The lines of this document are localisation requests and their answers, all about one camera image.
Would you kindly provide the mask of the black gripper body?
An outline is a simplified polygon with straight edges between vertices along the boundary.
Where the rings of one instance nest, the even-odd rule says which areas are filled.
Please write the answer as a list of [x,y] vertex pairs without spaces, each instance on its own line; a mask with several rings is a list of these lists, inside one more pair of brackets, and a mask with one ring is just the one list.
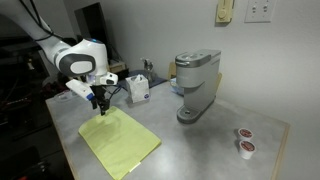
[[97,104],[102,104],[107,102],[107,98],[105,97],[105,87],[103,85],[99,86],[91,86],[91,90],[93,91],[94,98],[92,99],[92,102]]

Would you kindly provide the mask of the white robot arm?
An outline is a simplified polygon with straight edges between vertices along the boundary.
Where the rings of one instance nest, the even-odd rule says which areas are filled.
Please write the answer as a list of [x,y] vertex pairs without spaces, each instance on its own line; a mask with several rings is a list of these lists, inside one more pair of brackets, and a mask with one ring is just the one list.
[[0,0],[0,14],[20,26],[62,74],[72,77],[66,83],[70,90],[105,114],[110,101],[103,87],[113,85],[117,77],[107,70],[106,46],[101,41],[84,38],[74,46],[67,44],[41,18],[33,0]]

